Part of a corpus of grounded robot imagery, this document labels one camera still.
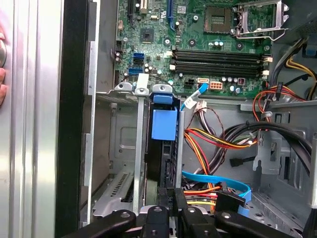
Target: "motherboard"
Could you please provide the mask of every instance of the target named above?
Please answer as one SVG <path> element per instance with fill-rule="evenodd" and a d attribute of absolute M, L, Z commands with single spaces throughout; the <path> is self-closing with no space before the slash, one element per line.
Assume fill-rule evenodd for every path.
<path fill-rule="evenodd" d="M 118 0 L 115 84 L 148 88 L 169 83 L 177 95 L 191 95 L 208 83 L 204 96 L 252 98 L 268 74 L 271 39 L 240 39 L 239 0 Z M 274 5 L 250 7 L 248 29 L 269 28 Z"/>

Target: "metal frame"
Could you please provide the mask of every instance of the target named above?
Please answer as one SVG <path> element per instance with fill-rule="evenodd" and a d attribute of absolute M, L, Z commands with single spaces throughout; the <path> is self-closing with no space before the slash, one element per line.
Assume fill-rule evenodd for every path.
<path fill-rule="evenodd" d="M 63 1 L 2 0 L 1 237 L 53 238 Z"/>
<path fill-rule="evenodd" d="M 249 8 L 252 6 L 256 7 L 263 7 L 266 5 L 276 5 L 276 15 L 275 15 L 275 26 L 269 28 L 259 28 L 253 32 L 249 31 L 248 28 L 248 15 L 249 15 Z M 272 41 L 276 41 L 285 35 L 286 28 L 283 29 L 282 25 L 287 21 L 289 15 L 284 15 L 284 12 L 288 11 L 289 7 L 284 4 L 281 0 L 261 0 L 261 1 L 254 1 L 254 2 L 247 2 L 238 4 L 238 12 L 241 14 L 241 21 L 238 25 L 236 31 L 236 37 L 238 39 L 258 39 L 258 38 L 270 38 Z M 259 34 L 263 32 L 274 32 L 274 31 L 282 31 L 282 34 L 277 38 L 273 39 L 271 36 L 253 36 L 252 34 Z"/>

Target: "cpu socket lever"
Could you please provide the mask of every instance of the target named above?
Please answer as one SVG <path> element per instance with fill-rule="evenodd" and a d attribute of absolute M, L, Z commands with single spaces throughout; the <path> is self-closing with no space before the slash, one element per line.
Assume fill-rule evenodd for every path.
<path fill-rule="evenodd" d="M 268 5 L 275 5 L 275 19 L 273 19 L 274 26 L 269 28 L 257 28 L 256 30 L 250 30 L 248 25 L 248 15 L 249 10 L 254 7 L 263 7 Z M 236 28 L 236 37 L 237 39 L 259 39 L 259 38 L 270 38 L 272 41 L 276 41 L 285 35 L 287 28 L 282 28 L 282 25 L 287 21 L 289 15 L 284 14 L 289 10 L 289 7 L 282 3 L 282 0 L 261 0 L 261 1 L 253 1 L 240 3 L 237 5 L 238 10 L 238 19 L 239 23 Z M 272 38 L 272 33 L 281 32 L 275 38 Z"/>

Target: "green circuit board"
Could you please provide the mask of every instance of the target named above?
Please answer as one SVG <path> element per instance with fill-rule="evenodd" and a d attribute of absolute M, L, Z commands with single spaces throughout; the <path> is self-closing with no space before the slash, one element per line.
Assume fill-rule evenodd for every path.
<path fill-rule="evenodd" d="M 208 52 L 232 52 L 232 53 L 250 53 L 250 54 L 270 54 L 271 40 L 239 40 L 231 34 L 207 33 L 205 29 L 206 14 L 208 7 L 223 7 L 232 9 L 238 0 L 174 0 L 173 1 L 173 19 L 172 25 L 178 21 L 178 28 L 173 31 L 167 16 L 167 0 L 148 0 L 147 13 L 136 11 L 134 6 L 137 0 L 133 0 L 133 15 L 128 16 L 128 7 L 131 0 L 119 0 L 118 18 L 117 18 L 117 36 L 116 40 L 120 43 L 121 60 L 115 64 L 115 77 L 117 82 L 124 79 L 124 74 L 128 73 L 130 68 L 135 67 L 133 63 L 134 53 L 144 53 L 145 61 L 153 70 L 149 72 L 150 77 L 148 88 L 151 89 L 154 84 L 169 82 L 174 87 L 178 95 L 190 95 L 197 90 L 197 78 L 208 78 L 209 81 L 220 81 L 221 76 L 208 74 L 183 74 L 175 73 L 169 69 L 171 59 L 171 46 L 183 50 L 201 50 Z M 248 25 L 250 30 L 257 28 L 268 28 L 272 25 L 274 15 L 274 6 L 268 5 L 261 8 L 251 8 L 249 10 Z M 234 17 L 231 14 L 230 28 L 234 28 Z M 222 42 L 222 47 L 215 47 L 215 42 Z M 194 82 L 192 87 L 188 87 L 186 82 Z M 126 78 L 128 82 L 136 82 L 137 76 Z M 234 82 L 223 83 L 221 90 L 208 90 L 204 96 L 238 96 L 254 97 L 262 89 L 263 79 L 245 78 L 243 85 L 237 85 Z M 229 90 L 230 86 L 240 88 L 240 93 L 233 93 Z"/>

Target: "finger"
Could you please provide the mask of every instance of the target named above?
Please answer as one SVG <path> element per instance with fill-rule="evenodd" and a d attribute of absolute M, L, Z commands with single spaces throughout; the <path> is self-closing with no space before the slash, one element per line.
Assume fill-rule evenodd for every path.
<path fill-rule="evenodd" d="M 6 95 L 6 86 L 5 85 L 0 85 L 0 105 L 2 104 L 4 98 Z"/>
<path fill-rule="evenodd" d="M 4 31 L 2 29 L 2 27 L 0 26 L 0 40 L 4 40 L 5 37 L 4 37 Z"/>
<path fill-rule="evenodd" d="M 0 85 L 3 83 L 5 77 L 5 69 L 0 68 Z"/>

